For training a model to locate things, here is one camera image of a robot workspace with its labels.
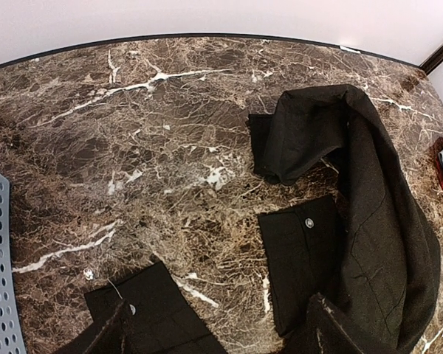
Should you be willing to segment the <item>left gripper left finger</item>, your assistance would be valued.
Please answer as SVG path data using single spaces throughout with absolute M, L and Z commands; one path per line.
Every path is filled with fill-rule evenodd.
M 119 301 L 108 316 L 94 321 L 57 353 L 132 353 L 128 334 L 131 316 L 127 301 Z

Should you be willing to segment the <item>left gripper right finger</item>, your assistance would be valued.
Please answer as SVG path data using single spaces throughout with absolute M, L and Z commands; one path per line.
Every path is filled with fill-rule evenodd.
M 309 300 L 302 353 L 376 353 L 377 345 L 321 294 Z

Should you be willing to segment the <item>black long sleeve shirt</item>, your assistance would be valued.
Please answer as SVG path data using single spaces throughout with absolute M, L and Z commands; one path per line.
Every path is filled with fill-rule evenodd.
M 366 93 L 350 85 L 285 91 L 272 114 L 248 118 L 254 173 L 292 186 L 321 160 L 318 196 L 272 212 L 186 195 L 171 232 L 225 242 L 255 227 L 267 257 L 268 301 L 283 353 L 302 353 L 309 300 L 321 294 L 377 345 L 409 353 L 436 307 L 440 246 Z

